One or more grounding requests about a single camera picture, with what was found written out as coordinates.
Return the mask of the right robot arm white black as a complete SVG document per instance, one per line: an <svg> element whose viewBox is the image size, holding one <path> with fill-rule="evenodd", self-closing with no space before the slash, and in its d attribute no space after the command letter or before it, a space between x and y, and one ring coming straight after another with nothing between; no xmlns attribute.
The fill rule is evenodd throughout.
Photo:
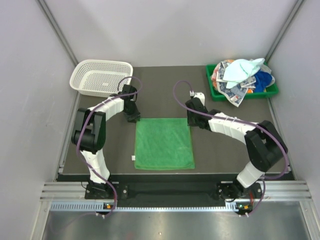
<svg viewBox="0 0 320 240"><path fill-rule="evenodd" d="M221 198L245 198L252 185L263 177L279 160L287 157L288 148L273 123L243 121L218 110L208 111L203 101L191 97L185 103L187 122L190 127L199 127L213 133L223 134L242 142L247 149L249 163L232 183L218 186Z"/></svg>

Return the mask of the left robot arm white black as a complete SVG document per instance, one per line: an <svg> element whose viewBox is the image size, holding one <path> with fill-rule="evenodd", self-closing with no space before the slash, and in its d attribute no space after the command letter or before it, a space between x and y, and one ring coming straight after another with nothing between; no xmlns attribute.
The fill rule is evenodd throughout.
<svg viewBox="0 0 320 240"><path fill-rule="evenodd" d="M137 123L141 118L136 105L137 96L138 90L125 84L117 94L112 94L96 106L79 108L76 112L71 142L89 169L86 199L117 198L103 152L107 138L106 124L119 113L124 114L127 122Z"/></svg>

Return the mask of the green microfiber towel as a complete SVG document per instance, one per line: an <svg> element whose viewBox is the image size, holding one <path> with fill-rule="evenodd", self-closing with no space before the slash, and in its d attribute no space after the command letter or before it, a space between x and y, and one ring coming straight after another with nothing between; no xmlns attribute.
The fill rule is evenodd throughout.
<svg viewBox="0 0 320 240"><path fill-rule="evenodd" d="M136 124L134 167L144 171L195 168L186 118L142 118Z"/></svg>

